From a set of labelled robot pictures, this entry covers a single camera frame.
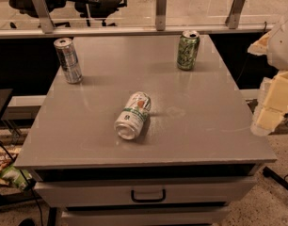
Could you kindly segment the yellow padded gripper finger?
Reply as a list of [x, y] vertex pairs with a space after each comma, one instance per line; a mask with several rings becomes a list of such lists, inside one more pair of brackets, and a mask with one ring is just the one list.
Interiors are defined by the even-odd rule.
[[255, 136], [265, 137], [275, 131], [287, 113], [288, 71], [280, 71], [262, 81], [250, 130]]

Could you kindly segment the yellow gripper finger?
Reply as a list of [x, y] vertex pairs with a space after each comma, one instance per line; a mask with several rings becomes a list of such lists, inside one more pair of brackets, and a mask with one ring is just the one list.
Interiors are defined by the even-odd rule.
[[249, 46], [248, 52], [255, 56], [265, 55], [267, 53], [267, 43], [269, 36], [270, 36], [269, 32], [262, 35], [258, 40], [256, 40]]

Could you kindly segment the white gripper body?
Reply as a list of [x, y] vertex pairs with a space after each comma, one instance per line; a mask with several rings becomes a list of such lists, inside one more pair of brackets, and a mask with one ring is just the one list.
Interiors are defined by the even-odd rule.
[[288, 10], [270, 31], [267, 61], [278, 70], [288, 71]]

